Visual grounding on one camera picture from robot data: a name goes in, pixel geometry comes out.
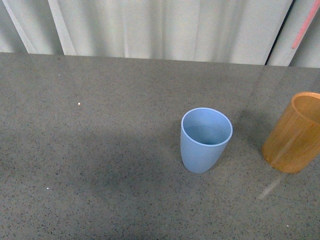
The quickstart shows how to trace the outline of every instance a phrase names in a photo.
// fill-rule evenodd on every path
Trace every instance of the speckled countertop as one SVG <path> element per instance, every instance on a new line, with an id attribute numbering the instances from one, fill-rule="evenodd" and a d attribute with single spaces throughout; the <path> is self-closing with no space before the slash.
<path id="1" fill-rule="evenodd" d="M 0 53 L 0 239 L 320 239 L 320 158 L 297 174 L 261 146 L 320 69 Z M 194 174 L 180 121 L 233 124 Z"/>

